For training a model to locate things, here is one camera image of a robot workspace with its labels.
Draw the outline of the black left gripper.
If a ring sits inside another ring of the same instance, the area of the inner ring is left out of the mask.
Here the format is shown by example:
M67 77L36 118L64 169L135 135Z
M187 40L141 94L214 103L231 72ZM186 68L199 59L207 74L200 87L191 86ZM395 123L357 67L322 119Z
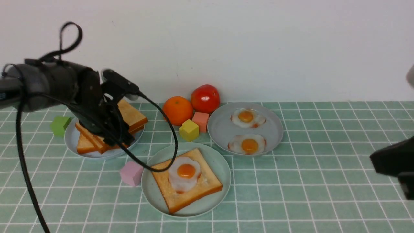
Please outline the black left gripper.
M129 132L130 126L124 121L118 103L103 94L100 73L85 66L68 66L66 69L74 78L71 103L76 106L75 115L81 126L94 135L104 135L110 146L118 142L131 145L135 138Z

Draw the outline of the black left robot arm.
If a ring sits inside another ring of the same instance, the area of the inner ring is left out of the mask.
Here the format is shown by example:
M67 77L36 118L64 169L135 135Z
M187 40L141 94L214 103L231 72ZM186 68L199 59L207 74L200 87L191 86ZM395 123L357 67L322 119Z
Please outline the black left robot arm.
M139 88L111 69L101 73L68 62L12 65L1 78L1 108L35 112L65 105L89 133L109 146L130 144L134 137L118 102L139 95Z

